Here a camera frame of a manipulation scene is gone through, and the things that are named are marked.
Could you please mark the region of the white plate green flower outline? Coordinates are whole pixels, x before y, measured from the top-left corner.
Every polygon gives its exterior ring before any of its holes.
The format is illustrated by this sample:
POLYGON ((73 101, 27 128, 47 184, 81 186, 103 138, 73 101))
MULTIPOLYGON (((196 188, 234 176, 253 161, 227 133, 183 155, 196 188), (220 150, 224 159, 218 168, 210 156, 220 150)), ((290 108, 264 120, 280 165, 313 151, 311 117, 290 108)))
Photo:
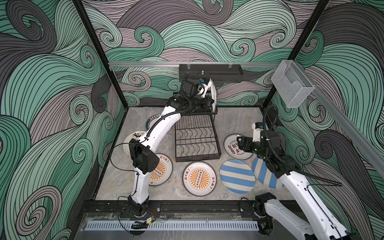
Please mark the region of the white plate green flower outline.
POLYGON ((214 81, 212 79, 209 79, 208 90, 210 90, 211 98, 213 100, 212 111, 216 112, 216 110, 217 110, 217 90, 216 90, 216 87, 214 85, 214 81))

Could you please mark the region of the black wire dish rack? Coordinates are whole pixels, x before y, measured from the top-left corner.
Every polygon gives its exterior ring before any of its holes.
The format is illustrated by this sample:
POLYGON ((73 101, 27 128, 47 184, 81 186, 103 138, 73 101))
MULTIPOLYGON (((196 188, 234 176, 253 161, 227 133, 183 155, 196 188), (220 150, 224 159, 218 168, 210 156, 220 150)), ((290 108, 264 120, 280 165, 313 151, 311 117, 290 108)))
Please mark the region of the black wire dish rack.
POLYGON ((175 124, 175 158, 178 163, 218 160, 221 157, 216 114, 196 110, 175 124))

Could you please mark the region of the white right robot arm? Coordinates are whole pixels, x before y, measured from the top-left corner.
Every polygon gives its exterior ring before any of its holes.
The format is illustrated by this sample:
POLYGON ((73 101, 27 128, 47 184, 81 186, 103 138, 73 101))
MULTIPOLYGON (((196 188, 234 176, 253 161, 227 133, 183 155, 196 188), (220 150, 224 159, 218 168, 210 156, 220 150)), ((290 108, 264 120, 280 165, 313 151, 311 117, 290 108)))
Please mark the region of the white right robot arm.
POLYGON ((281 180, 295 198, 306 216, 302 219, 287 209, 271 193, 255 197, 254 209, 258 217, 267 220, 259 225, 260 233, 272 230, 272 220, 278 221, 298 240, 358 240, 360 236, 350 233, 347 228, 330 212, 317 195, 309 178, 320 181, 325 187, 340 187, 341 183, 311 175, 295 165, 294 159, 286 155, 280 144, 280 136, 267 127, 267 117, 253 125, 252 137, 238 137, 240 150, 256 154, 271 173, 281 180))

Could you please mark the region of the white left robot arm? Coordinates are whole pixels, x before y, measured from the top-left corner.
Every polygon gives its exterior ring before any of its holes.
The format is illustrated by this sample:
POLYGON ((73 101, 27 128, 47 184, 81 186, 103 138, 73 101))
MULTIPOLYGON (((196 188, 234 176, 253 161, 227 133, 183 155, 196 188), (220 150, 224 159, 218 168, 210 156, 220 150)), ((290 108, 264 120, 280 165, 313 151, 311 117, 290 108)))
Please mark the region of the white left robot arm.
POLYGON ((210 78, 193 80, 186 75, 181 80, 178 93, 170 97, 160 117, 138 140, 122 143, 129 147, 135 173, 134 188, 128 196, 133 214, 143 216, 149 201, 149 185, 152 172, 160 162, 156 150, 169 130, 183 117, 209 115, 217 110, 217 91, 210 78))

